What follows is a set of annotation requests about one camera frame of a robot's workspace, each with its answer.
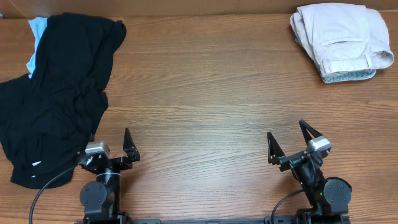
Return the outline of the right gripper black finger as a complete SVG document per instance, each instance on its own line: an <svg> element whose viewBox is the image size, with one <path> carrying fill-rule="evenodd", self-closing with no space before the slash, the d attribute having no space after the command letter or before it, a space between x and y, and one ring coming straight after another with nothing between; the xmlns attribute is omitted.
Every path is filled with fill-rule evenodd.
<svg viewBox="0 0 398 224"><path fill-rule="evenodd" d="M268 141L268 163L272 165L280 165L281 160L285 158L283 150L271 132L267 133Z"/></svg>
<svg viewBox="0 0 398 224"><path fill-rule="evenodd" d="M317 138L322 136L320 132L318 132L316 129L312 128L306 121L301 119L299 122L300 129L302 131L304 140L306 142L306 145L308 145L309 141L311 141L313 138Z"/></svg>

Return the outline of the black t-shirt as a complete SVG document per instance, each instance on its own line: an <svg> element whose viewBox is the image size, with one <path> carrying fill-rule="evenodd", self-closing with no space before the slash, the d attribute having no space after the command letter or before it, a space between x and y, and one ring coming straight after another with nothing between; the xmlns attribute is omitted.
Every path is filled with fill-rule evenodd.
<svg viewBox="0 0 398 224"><path fill-rule="evenodd" d="M64 13L47 19L31 75L1 83L1 145L11 182L55 188L72 179L108 108L114 53L126 37L121 21Z"/></svg>

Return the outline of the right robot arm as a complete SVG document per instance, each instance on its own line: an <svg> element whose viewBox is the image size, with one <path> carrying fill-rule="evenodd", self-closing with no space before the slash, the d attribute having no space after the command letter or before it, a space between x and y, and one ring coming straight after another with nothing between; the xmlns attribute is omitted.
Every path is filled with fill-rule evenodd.
<svg viewBox="0 0 398 224"><path fill-rule="evenodd" d="M331 149L331 141L304 120L299 121L306 149L286 156L271 132L267 133L268 163L280 171L291 171L301 189L280 200L266 218L269 223L349 223L352 186L342 178L326 178L321 171L323 159ZM304 193L310 208L300 208L291 217L278 217L277 209L288 199Z"/></svg>

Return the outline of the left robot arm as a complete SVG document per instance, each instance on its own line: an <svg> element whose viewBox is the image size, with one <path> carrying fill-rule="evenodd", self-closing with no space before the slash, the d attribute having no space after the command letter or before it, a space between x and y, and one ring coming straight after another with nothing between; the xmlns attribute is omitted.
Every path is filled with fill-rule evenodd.
<svg viewBox="0 0 398 224"><path fill-rule="evenodd" d="M87 183L80 192L84 206L83 223L129 223L129 215L120 211L121 171L132 169L140 160L131 133L125 129L123 151L125 156L110 158L105 142L89 142L81 155L79 165L93 173L96 180Z"/></svg>

